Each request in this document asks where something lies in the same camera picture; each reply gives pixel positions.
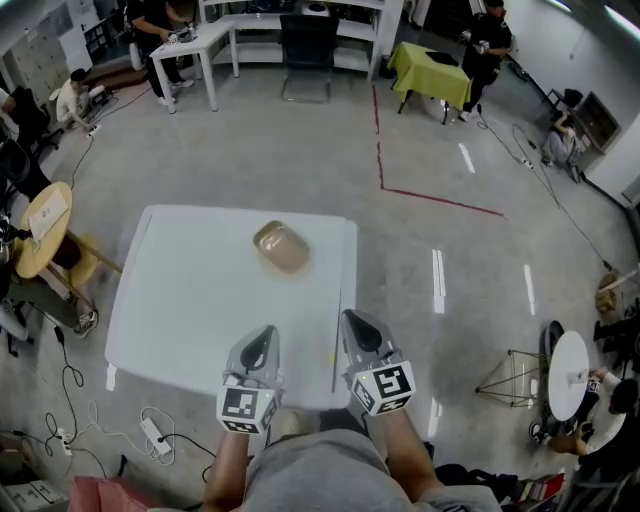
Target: person standing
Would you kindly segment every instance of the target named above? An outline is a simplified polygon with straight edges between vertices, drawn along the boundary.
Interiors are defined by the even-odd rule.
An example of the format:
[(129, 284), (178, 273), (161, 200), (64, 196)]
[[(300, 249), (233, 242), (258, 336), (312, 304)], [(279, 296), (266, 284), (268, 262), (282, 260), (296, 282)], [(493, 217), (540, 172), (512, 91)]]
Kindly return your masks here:
[(502, 59), (511, 50), (512, 35), (504, 21), (507, 11), (503, 0), (485, 0), (485, 4), (487, 12), (474, 15), (471, 28), (465, 32), (468, 44), (462, 70), (473, 82), (471, 98), (458, 115), (461, 121), (469, 118), (484, 88), (498, 77)]
[[(134, 39), (138, 49), (145, 57), (151, 88), (158, 97), (158, 103), (166, 106), (167, 102), (160, 87), (156, 68), (149, 55), (169, 40), (173, 31), (171, 21), (186, 25), (191, 22), (191, 18), (178, 16), (169, 2), (165, 0), (129, 0), (127, 19), (133, 25)], [(162, 59), (162, 67), (167, 73), (172, 87), (186, 88), (193, 85), (193, 80), (183, 80), (180, 76), (175, 58)]]

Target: round white table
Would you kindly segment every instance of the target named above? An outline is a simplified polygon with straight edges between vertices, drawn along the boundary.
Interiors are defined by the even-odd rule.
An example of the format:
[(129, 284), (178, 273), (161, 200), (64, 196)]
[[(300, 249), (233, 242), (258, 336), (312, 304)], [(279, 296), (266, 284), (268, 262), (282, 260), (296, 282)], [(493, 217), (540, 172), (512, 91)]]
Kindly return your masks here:
[(575, 331), (558, 340), (549, 369), (549, 405), (560, 421), (571, 418), (584, 398), (589, 381), (587, 347)]

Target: power strip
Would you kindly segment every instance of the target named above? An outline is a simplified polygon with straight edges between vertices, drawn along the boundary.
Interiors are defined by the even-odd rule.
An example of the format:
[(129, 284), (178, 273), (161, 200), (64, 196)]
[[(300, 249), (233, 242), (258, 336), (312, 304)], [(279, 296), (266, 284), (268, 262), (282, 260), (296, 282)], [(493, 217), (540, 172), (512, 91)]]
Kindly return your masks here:
[(67, 457), (71, 457), (73, 453), (71, 453), (71, 448), (69, 448), (69, 442), (71, 441), (71, 434), (67, 434), (67, 432), (63, 428), (58, 429), (58, 436), (60, 436), (60, 442), (62, 443), (62, 449), (64, 450), (64, 454)]
[(169, 453), (171, 451), (171, 446), (164, 439), (162, 442), (159, 440), (162, 439), (162, 434), (156, 427), (155, 423), (151, 420), (151, 418), (145, 418), (140, 422), (140, 426), (142, 427), (142, 431), (146, 434), (151, 441), (151, 444), (158, 450), (160, 455), (164, 455), (165, 453)]

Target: round wooden table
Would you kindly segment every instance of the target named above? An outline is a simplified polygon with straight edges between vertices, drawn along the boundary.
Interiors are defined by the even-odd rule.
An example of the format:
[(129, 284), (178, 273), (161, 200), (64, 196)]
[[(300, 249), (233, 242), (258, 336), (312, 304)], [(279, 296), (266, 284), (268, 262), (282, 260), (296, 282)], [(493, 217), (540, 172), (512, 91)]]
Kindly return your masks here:
[(69, 238), (75, 242), (80, 248), (81, 252), (95, 256), (97, 259), (111, 267), (113, 270), (122, 273), (122, 268), (113, 263), (108, 258), (104, 257), (98, 252), (95, 247), (85, 243), (82, 238), (77, 237), (71, 231), (68, 230), (69, 220), (71, 218), (71, 207), (73, 200), (71, 197), (71, 189), (66, 183), (58, 182), (49, 185), (31, 202), (27, 211), (24, 212), (22, 220), (20, 221), (20, 229), (29, 230), (29, 217), (34, 213), (37, 213), (45, 205), (51, 195), (59, 190), (63, 199), (69, 206), (69, 209), (56, 221), (56, 223), (47, 231), (40, 244), (36, 243), (33, 238), (27, 240), (16, 239), (16, 250), (14, 256), (14, 266), (16, 273), (24, 279), (33, 279), (40, 274), (45, 268), (51, 272), (51, 274), (60, 281), (71, 293), (73, 293), (79, 300), (81, 300), (86, 306), (91, 309), (95, 309), (94, 305), (89, 299), (87, 299), (82, 293), (80, 293), (75, 286), (73, 286), (73, 279), (67, 279), (64, 275), (58, 271), (58, 269), (52, 265), (51, 260), (55, 256), (56, 252), (62, 244), (62, 240)]

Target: red object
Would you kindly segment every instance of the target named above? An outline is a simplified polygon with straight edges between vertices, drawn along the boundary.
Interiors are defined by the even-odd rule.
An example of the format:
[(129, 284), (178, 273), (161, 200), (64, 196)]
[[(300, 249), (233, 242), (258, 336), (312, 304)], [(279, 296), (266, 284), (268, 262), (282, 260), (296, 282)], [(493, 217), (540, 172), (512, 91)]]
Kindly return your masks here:
[(71, 512), (146, 512), (163, 506), (121, 477), (106, 480), (77, 476), (70, 494)]

